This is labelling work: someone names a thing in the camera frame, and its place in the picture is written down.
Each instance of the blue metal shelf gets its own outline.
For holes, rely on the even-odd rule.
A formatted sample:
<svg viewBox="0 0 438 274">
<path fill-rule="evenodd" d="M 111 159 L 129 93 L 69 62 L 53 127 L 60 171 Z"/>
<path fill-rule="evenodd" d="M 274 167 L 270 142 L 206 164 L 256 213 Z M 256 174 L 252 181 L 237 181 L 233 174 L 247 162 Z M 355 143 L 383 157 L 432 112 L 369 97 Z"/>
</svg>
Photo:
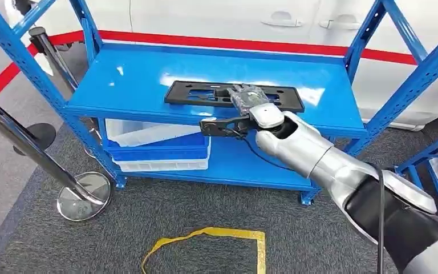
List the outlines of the blue metal shelf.
<svg viewBox="0 0 438 274">
<path fill-rule="evenodd" d="M 118 187 L 123 187 L 125 176 L 130 175 L 278 187 L 302 190 L 303 204 L 310 204 L 319 191 L 309 180 L 262 162 L 245 144 L 231 138 L 213 140 L 210 168 L 206 171 L 122 173 L 89 134 L 80 116 L 181 124 L 197 124 L 206 116 L 237 116 L 233 108 L 163 103 L 164 95 L 175 79 L 296 87 L 306 107 L 300 116 L 323 135 L 352 138 L 345 150 L 357 155 L 438 78 L 438 46 L 429 54 L 425 52 L 394 0 L 374 1 L 343 58 L 106 44 L 100 38 L 85 1 L 69 0 L 83 28 L 90 69 L 71 100 L 66 102 L 20 41 L 20 35 L 53 1 L 40 1 L 14 28 L 0 15 L 0 46 L 112 175 Z M 363 49 L 387 13 L 418 67 L 364 127 L 351 83 Z M 234 152 L 234 156 L 229 155 L 229 151 Z M 224 171 L 232 164 L 237 168 Z"/>
<path fill-rule="evenodd" d="M 253 134 L 249 134 L 248 139 L 253 149 L 261 156 L 283 166 L 279 161 L 261 152 L 255 145 Z M 299 191 L 315 189 L 309 179 L 299 176 L 296 172 L 283 170 L 261 160 L 249 150 L 247 144 L 242 140 L 213 137 L 211 142 L 207 170 L 121 172 L 121 174 L 247 187 L 270 187 Z"/>
<path fill-rule="evenodd" d="M 105 43 L 66 111 L 80 116 L 197 125 L 235 108 L 164 103 L 175 79 L 292 86 L 305 121 L 329 136 L 367 132 L 341 58 Z"/>
<path fill-rule="evenodd" d="M 434 168 L 429 161 L 432 158 L 438 158 L 438 140 L 432 143 L 430 146 L 426 147 L 424 150 L 414 155 L 412 158 L 408 159 L 404 163 L 398 165 L 395 171 L 398 174 L 403 174 L 408 172 L 412 178 L 412 181 L 420 188 L 423 188 L 422 182 L 420 181 L 419 175 L 417 174 L 416 167 L 421 163 L 426 163 L 427 170 L 431 176 L 432 182 L 436 187 L 438 194 L 438 177 L 434 172 Z"/>
</svg>

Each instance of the red line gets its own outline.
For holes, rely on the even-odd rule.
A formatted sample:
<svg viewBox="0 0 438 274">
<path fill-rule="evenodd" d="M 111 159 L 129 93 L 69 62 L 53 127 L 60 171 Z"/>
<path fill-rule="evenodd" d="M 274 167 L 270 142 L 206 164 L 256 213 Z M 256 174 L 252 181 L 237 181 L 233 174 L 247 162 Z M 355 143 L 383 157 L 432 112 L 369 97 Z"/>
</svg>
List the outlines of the red line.
<svg viewBox="0 0 438 274">
<path fill-rule="evenodd" d="M 262 51 L 277 51 L 284 53 L 302 53 L 302 54 L 320 54 L 320 55 L 344 55 L 348 47 L 342 46 L 325 46 L 325 45 L 308 45 L 295 43 L 279 43 L 266 41 L 248 41 L 235 40 L 224 38 L 205 38 L 205 37 L 189 37 L 179 35 L 165 34 L 148 34 L 148 33 L 126 33 L 122 31 L 100 30 L 100 35 L 103 39 L 117 41 L 134 41 L 144 43 L 158 43 L 166 45 L 182 45 L 182 46 L 200 46 L 200 47 L 218 47 L 222 49 L 239 49 L 239 50 L 262 50 Z M 53 45 L 72 43 L 83 41 L 83 31 L 74 31 L 50 36 L 50 41 Z M 28 50 L 33 54 L 37 53 L 36 48 L 32 44 Z M 362 52 L 362 58 L 385 61 L 392 63 L 401 63 L 407 65 L 415 65 L 416 62 L 410 54 L 392 53 L 382 50 L 365 49 Z M 10 64 L 0 74 L 0 92 L 7 86 L 19 73 L 19 68 L 15 64 Z"/>
<path fill-rule="evenodd" d="M 27 50 L 33 56 L 38 53 L 38 50 L 33 44 L 30 44 L 29 47 L 27 47 Z M 16 77 L 16 75 L 19 74 L 19 72 L 20 70 L 18 66 L 16 66 L 15 63 L 11 63 L 0 73 L 0 92 L 14 79 L 14 77 Z"/>
</svg>

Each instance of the shelf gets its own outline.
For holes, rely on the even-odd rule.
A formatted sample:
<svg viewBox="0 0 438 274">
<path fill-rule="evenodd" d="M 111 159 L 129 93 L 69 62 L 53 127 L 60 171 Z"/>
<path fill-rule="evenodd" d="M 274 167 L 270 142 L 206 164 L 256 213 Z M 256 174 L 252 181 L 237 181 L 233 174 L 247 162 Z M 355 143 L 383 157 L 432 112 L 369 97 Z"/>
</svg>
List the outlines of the shelf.
<svg viewBox="0 0 438 274">
<path fill-rule="evenodd" d="M 197 124 L 238 116 L 234 108 L 172 105 L 174 80 L 296 87 L 299 114 L 330 136 L 366 133 L 341 58 L 190 47 L 105 44 L 65 107 L 79 116 Z"/>
<path fill-rule="evenodd" d="M 248 140 L 253 149 L 269 161 L 284 166 L 259 150 L 254 135 Z M 254 155 L 247 144 L 236 138 L 213 137 L 207 170 L 121 172 L 125 176 L 184 180 L 204 183 L 232 184 L 248 187 L 270 187 L 287 190 L 313 190 L 311 181 L 296 172 L 273 166 Z"/>
</svg>

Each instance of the car door handle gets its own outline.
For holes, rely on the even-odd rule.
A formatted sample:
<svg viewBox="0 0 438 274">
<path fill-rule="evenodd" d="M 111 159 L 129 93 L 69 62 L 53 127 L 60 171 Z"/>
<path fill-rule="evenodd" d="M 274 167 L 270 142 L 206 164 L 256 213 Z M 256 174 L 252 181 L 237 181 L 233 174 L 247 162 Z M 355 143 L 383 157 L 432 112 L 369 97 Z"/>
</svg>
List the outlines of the car door handle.
<svg viewBox="0 0 438 274">
<path fill-rule="evenodd" d="M 301 27 L 303 23 L 297 19 L 266 19 L 261 20 L 261 23 L 269 26 L 278 26 L 278 27 Z"/>
<path fill-rule="evenodd" d="M 345 23 L 345 22 L 336 22 L 335 20 L 324 20 L 318 23 L 320 27 L 324 27 L 326 29 L 337 29 L 337 30 L 357 30 L 360 28 L 360 23 Z"/>
<path fill-rule="evenodd" d="M 357 30 L 362 25 L 356 19 L 353 14 L 341 14 L 335 19 L 323 20 L 318 22 L 320 27 L 326 29 L 337 29 L 337 30 Z"/>
</svg>

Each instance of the floor tape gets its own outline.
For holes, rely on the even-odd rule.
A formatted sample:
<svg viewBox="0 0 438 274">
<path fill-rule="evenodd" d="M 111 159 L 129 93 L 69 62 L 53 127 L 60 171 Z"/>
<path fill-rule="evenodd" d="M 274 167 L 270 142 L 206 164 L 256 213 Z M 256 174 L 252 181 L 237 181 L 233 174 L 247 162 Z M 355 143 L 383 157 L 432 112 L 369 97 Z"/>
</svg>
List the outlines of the floor tape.
<svg viewBox="0 0 438 274">
<path fill-rule="evenodd" d="M 232 228 L 220 228 L 220 227 L 206 227 L 203 229 L 196 230 L 194 232 L 191 232 L 187 236 L 183 237 L 176 237 L 176 238 L 160 238 L 157 243 L 152 247 L 152 249 L 147 253 L 145 258 L 142 261 L 141 268 L 142 272 L 146 274 L 145 272 L 145 263 L 147 262 L 147 259 L 150 257 L 151 254 L 153 254 L 155 251 L 157 251 L 159 248 L 166 244 L 173 243 L 175 241 L 182 241 L 186 240 L 188 238 L 200 235 L 200 234 L 207 234 L 211 236 L 219 236 L 219 237 L 235 237 L 235 238 L 242 238 L 242 239 L 252 239 L 256 240 L 258 244 L 258 268 L 257 272 L 258 274 L 266 273 L 266 236 L 264 232 L 261 231 L 252 231 L 252 230 L 244 230 L 244 229 L 232 229 Z"/>
</svg>

